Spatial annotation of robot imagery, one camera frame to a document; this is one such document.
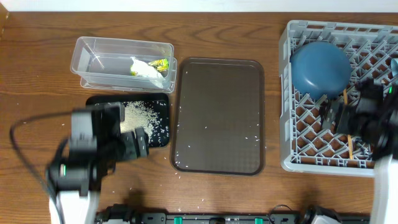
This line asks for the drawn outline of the wooden chopstick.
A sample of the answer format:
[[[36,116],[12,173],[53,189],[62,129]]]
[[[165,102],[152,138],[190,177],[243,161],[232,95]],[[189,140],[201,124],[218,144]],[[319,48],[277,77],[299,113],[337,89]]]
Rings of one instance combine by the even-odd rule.
[[[343,90],[343,102],[344,102],[345,106],[348,105],[348,94],[347,94],[346,89]],[[354,157],[353,157],[353,142],[352,142],[351,135],[347,134],[347,140],[348,140],[348,147],[349,147],[349,159],[352,160],[352,159],[354,159]]]

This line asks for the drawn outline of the dark blue plate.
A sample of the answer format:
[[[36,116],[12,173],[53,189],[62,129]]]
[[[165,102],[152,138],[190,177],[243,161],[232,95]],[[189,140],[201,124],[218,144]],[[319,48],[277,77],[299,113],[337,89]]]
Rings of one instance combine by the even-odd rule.
[[[290,62],[293,86],[314,100],[324,95],[336,98],[348,85],[353,71],[346,54],[328,42],[300,47]]]

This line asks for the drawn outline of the white tissue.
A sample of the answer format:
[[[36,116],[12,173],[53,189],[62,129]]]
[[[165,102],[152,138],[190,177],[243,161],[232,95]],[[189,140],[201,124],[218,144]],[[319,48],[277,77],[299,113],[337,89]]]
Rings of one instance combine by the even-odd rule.
[[[150,78],[150,82],[158,88],[163,88],[163,75],[154,67],[148,65],[144,61],[131,57],[132,65],[130,66],[130,74],[135,77]]]

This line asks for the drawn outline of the yellow green snack wrapper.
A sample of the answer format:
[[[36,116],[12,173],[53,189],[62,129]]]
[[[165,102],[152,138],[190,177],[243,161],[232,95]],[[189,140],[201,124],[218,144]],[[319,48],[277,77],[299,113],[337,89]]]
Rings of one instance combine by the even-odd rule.
[[[148,65],[154,67],[158,72],[164,72],[169,69],[169,61],[166,58],[151,61]]]

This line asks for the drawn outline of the light blue bowl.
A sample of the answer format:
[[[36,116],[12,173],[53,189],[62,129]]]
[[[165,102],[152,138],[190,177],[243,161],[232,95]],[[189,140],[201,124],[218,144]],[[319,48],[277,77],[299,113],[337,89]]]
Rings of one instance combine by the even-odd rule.
[[[398,76],[398,58],[393,58],[391,60],[391,72],[393,77]]]

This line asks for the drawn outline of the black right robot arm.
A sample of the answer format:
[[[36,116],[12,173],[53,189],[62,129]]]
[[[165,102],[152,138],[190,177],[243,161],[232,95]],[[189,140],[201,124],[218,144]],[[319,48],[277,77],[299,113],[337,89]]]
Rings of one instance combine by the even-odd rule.
[[[361,97],[356,106],[332,101],[320,108],[321,125],[357,136],[373,147],[374,201],[370,223],[397,223],[397,95]]]

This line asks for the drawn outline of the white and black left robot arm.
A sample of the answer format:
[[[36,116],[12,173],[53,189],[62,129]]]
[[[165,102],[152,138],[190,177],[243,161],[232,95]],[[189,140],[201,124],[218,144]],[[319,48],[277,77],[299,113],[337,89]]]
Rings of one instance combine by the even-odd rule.
[[[50,203],[52,223],[93,223],[102,180],[112,175],[118,162],[149,155],[149,137],[143,128],[99,136],[93,131],[73,131],[69,155],[59,149],[46,169],[54,191]]]

